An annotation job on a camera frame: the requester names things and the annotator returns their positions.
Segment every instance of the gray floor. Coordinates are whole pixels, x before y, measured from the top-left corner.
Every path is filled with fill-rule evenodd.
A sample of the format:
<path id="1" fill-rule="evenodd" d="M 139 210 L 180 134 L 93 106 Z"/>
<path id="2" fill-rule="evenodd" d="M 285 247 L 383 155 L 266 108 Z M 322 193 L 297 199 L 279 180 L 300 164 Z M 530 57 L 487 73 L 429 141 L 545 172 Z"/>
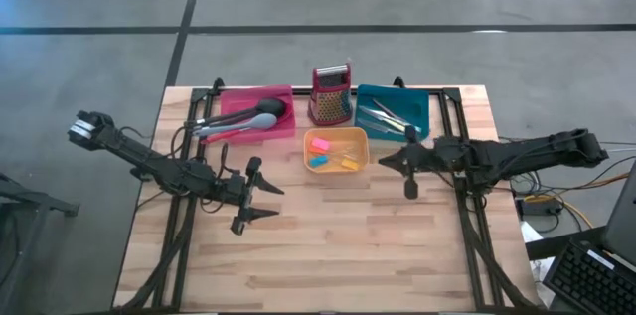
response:
<path id="1" fill-rule="evenodd" d="M 186 0 L 2 0 L 0 27 L 178 26 Z M 636 0 L 198 0 L 193 25 L 636 23 Z M 129 167 L 67 141 L 80 109 L 151 133 L 176 37 L 0 36 L 0 170 L 80 202 L 52 215 L 16 313 L 106 309 L 139 184 Z M 354 83 L 484 83 L 498 129 L 532 137 L 588 127 L 636 141 L 636 33 L 190 36 L 177 85 L 308 84 L 350 61 Z M 612 160 L 635 155 L 612 153 Z M 628 164 L 619 171 L 626 171 Z M 596 170 L 555 168 L 546 184 Z M 566 198 L 603 225 L 620 184 Z M 547 228 L 553 220 L 532 220 Z M 574 231 L 567 216 L 549 236 Z"/>

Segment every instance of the pink eraser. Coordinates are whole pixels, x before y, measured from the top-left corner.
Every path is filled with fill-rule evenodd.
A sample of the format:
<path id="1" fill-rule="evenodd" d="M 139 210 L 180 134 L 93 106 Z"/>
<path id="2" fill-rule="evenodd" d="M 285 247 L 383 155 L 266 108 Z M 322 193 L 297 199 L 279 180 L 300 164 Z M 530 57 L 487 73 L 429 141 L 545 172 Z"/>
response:
<path id="1" fill-rule="evenodd" d="M 311 140 L 311 146 L 327 151 L 329 150 L 329 141 L 315 137 L 313 140 Z"/>

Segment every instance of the pink bin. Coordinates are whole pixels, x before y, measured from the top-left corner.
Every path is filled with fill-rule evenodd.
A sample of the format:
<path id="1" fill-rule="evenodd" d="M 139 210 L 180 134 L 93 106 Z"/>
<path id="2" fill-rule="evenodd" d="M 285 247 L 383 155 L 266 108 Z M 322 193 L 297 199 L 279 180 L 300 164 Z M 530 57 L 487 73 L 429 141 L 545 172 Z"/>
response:
<path id="1" fill-rule="evenodd" d="M 291 85 L 272 85 L 251 87 L 241 90 L 228 90 L 221 93 L 221 115 L 255 107 L 258 101 L 266 97 L 282 100 L 287 109 L 274 127 L 268 130 L 248 130 L 228 139 L 230 143 L 248 143 L 276 138 L 293 137 L 296 134 L 293 92 Z"/>

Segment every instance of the keyboard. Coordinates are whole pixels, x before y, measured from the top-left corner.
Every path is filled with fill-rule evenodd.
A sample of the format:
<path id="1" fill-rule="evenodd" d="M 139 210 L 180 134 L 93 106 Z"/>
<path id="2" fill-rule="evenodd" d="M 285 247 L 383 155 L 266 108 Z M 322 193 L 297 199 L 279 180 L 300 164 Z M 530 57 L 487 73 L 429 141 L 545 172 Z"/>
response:
<path id="1" fill-rule="evenodd" d="M 636 314 L 636 274 L 593 247 L 571 242 L 544 285 L 589 314 Z"/>

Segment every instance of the wooden tabletop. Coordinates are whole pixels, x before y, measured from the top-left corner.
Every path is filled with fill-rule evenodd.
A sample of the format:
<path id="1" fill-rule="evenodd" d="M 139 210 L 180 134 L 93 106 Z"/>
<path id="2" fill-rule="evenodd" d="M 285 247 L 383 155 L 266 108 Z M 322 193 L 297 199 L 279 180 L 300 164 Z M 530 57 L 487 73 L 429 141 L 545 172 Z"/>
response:
<path id="1" fill-rule="evenodd" d="M 497 139 L 485 86 L 459 88 L 470 137 Z M 157 151 L 168 152 L 174 130 L 188 113 L 191 90 L 166 89 L 153 144 Z M 229 167 L 243 170 L 251 156 L 262 158 L 264 177 L 285 195 L 255 191 L 253 205 L 280 211 L 280 216 L 255 221 L 243 236 L 235 236 L 229 227 L 236 207 L 225 206 L 214 215 L 197 209 L 182 310 L 474 309 L 453 191 L 423 173 L 416 175 L 419 198 L 407 200 L 402 176 L 378 164 L 379 158 L 401 147 L 397 142 L 370 140 L 371 163 L 363 172 L 325 176 L 306 170 L 302 138 L 313 127 L 307 97 L 297 97 L 294 109 L 295 137 L 231 145 L 228 156 Z M 218 113 L 216 102 L 213 114 Z M 442 133 L 434 98 L 430 127 L 431 136 L 424 142 L 429 147 L 430 139 Z M 219 157 L 220 144 L 208 147 L 206 158 L 215 170 Z M 139 202 L 157 191 L 155 184 L 144 185 Z M 159 260 L 169 200 L 161 196 L 137 213 L 115 305 L 130 299 Z M 497 260 L 522 292 L 538 302 L 510 193 L 488 195 L 486 214 Z M 489 293 L 483 263 L 480 272 Z M 167 300 L 173 276 L 174 271 L 167 282 Z"/>

